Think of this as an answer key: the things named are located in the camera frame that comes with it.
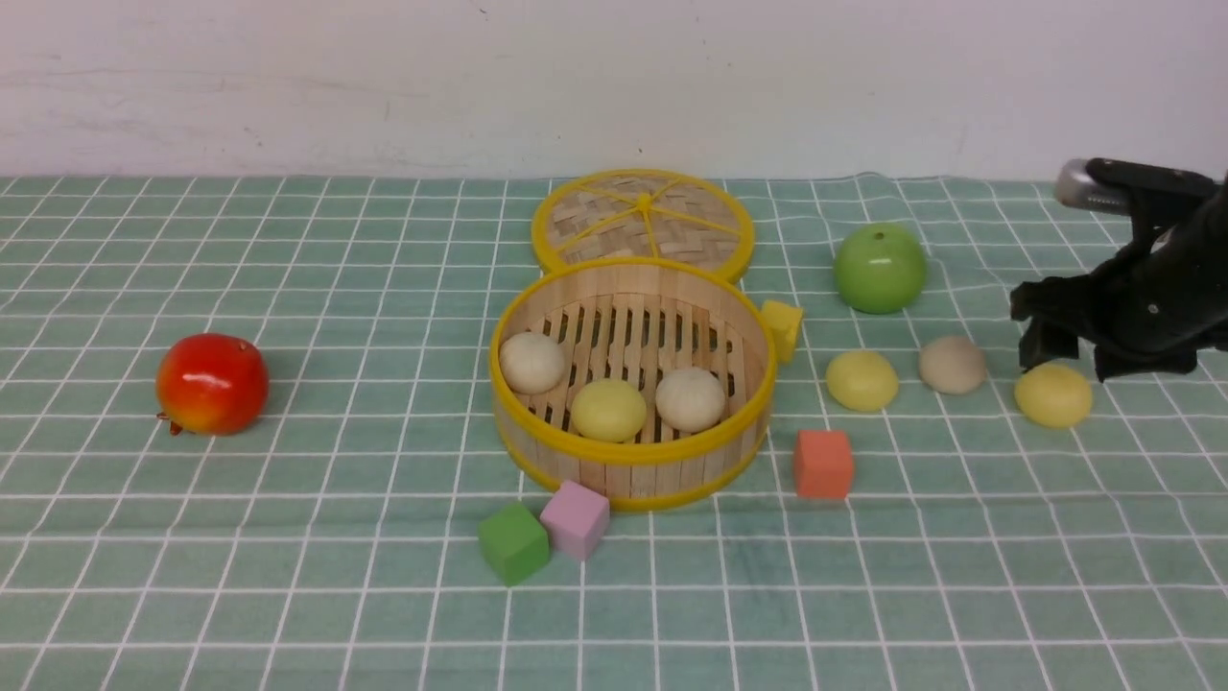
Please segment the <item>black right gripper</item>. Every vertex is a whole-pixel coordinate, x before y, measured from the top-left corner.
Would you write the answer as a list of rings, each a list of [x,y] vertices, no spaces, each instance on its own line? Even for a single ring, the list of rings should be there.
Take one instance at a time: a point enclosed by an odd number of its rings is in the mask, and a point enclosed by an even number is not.
[[[1097,380],[1185,376],[1202,350],[1226,350],[1226,183],[1130,189],[1131,239],[1090,272],[1049,276],[1009,292],[1025,322],[1024,372],[1078,360],[1089,342]]]

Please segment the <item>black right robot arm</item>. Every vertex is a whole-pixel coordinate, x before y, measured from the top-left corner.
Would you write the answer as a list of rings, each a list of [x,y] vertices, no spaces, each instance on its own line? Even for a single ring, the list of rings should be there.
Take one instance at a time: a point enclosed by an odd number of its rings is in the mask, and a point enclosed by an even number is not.
[[[1025,281],[1009,292],[1024,322],[1019,368],[1093,349],[1097,380],[1189,373],[1205,349],[1226,349],[1226,184],[1199,174],[1094,183],[1122,201],[1131,239],[1079,275]]]

